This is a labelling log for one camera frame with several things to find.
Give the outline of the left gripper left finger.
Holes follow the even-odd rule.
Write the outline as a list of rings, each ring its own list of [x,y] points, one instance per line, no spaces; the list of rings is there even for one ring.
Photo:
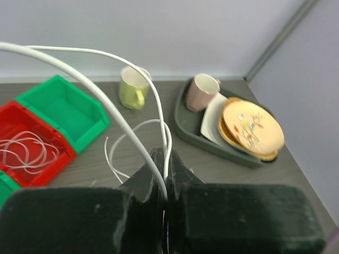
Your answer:
[[[161,253],[163,205],[148,165],[117,188],[23,188],[1,209],[1,253]]]

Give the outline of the red bin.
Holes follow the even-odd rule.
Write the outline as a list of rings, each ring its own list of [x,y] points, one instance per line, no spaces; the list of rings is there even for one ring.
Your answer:
[[[1,171],[21,187],[46,186],[76,156],[60,132],[18,102],[1,107]]]

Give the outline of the green bin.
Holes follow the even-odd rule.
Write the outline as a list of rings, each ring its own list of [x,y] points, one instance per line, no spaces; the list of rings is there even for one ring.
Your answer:
[[[34,86],[15,100],[57,129],[77,154],[110,126],[101,103],[59,75]]]
[[[0,176],[0,208],[2,208],[5,201],[13,194],[13,192],[21,189],[10,176],[1,171]]]

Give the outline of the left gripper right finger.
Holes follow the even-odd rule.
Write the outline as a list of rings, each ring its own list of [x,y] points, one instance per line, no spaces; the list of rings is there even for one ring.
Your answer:
[[[306,195],[286,185],[208,184],[173,151],[170,253],[321,253],[325,236]]]

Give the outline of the dark grey tray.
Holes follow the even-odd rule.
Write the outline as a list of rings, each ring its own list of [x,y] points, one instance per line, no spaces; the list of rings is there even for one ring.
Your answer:
[[[238,150],[235,150],[229,144],[225,148],[209,141],[205,137],[202,136],[200,132],[202,119],[204,116],[205,109],[201,112],[192,112],[186,107],[186,95],[189,89],[193,78],[191,78],[188,83],[180,90],[179,95],[176,100],[176,104],[174,107],[174,130],[175,133],[184,141],[193,144],[205,151],[211,152],[215,155],[218,155],[222,158],[228,159],[230,161],[236,162],[238,164],[248,166],[251,168],[256,168],[263,165],[265,162],[250,156],[246,155]],[[233,93],[225,88],[220,88],[219,93],[227,97],[238,97],[244,99],[246,101],[253,102],[265,110],[267,110],[272,116],[273,114],[270,112],[268,108],[265,106],[248,99],[247,97],[243,97],[236,93]]]

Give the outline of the far green bin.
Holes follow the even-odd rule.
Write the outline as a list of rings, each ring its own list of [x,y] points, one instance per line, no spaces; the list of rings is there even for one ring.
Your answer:
[[[110,126],[101,103],[59,75],[34,86],[15,100],[57,129],[77,154]]]

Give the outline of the yellow-green mug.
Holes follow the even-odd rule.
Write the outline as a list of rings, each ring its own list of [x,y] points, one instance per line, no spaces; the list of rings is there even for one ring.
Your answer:
[[[129,66],[124,67],[120,74],[119,99],[121,104],[132,110],[143,109],[149,90],[148,81]]]

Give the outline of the near green bin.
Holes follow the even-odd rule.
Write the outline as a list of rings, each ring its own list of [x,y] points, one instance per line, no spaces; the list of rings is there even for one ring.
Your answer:
[[[0,176],[0,208],[2,208],[5,201],[13,194],[13,192],[21,189],[10,176],[1,171]]]

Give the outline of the lower wooden plate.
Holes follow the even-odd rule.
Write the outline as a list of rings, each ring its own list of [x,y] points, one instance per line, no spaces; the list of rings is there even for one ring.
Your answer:
[[[228,104],[232,104],[234,102],[237,101],[242,101],[241,98],[238,97],[229,97],[223,104],[222,109],[221,109],[221,113],[219,114],[219,120],[218,120],[218,124],[217,124],[217,128],[218,131],[220,133],[220,135],[222,136],[222,138],[231,146],[233,147],[235,150],[238,150],[239,152],[242,152],[246,155],[250,155],[253,156],[263,162],[271,162],[274,161],[277,157],[279,152],[275,151],[273,153],[270,153],[268,155],[258,155],[256,153],[252,153],[251,151],[248,151],[246,148],[244,148],[238,141],[236,138],[234,138],[232,136],[232,134],[230,133],[230,131],[228,130],[228,128],[226,127],[226,124],[224,123],[224,118],[223,118],[223,111],[224,108],[228,105]]]

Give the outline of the right aluminium frame post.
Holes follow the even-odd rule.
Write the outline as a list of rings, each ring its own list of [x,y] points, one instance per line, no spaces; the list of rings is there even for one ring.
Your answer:
[[[291,18],[288,19],[260,57],[250,67],[243,80],[250,82],[256,76],[318,2],[318,0],[302,1],[302,4],[293,13]]]

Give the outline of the white napkin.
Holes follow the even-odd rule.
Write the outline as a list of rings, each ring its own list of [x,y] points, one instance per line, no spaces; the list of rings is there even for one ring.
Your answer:
[[[227,97],[218,93],[207,105],[201,123],[200,132],[209,141],[225,148],[227,142],[218,131],[218,121]]]

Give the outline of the bird pattern plate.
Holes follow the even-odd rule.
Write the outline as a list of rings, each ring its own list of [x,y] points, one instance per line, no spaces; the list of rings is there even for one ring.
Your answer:
[[[226,127],[248,151],[268,155],[284,146],[284,134],[276,119],[263,107],[242,100],[228,104],[223,111]]]

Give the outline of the pink mug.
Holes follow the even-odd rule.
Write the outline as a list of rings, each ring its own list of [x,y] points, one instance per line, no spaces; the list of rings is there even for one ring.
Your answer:
[[[220,80],[208,74],[193,77],[186,95],[186,107],[192,112],[203,111],[220,91]]]

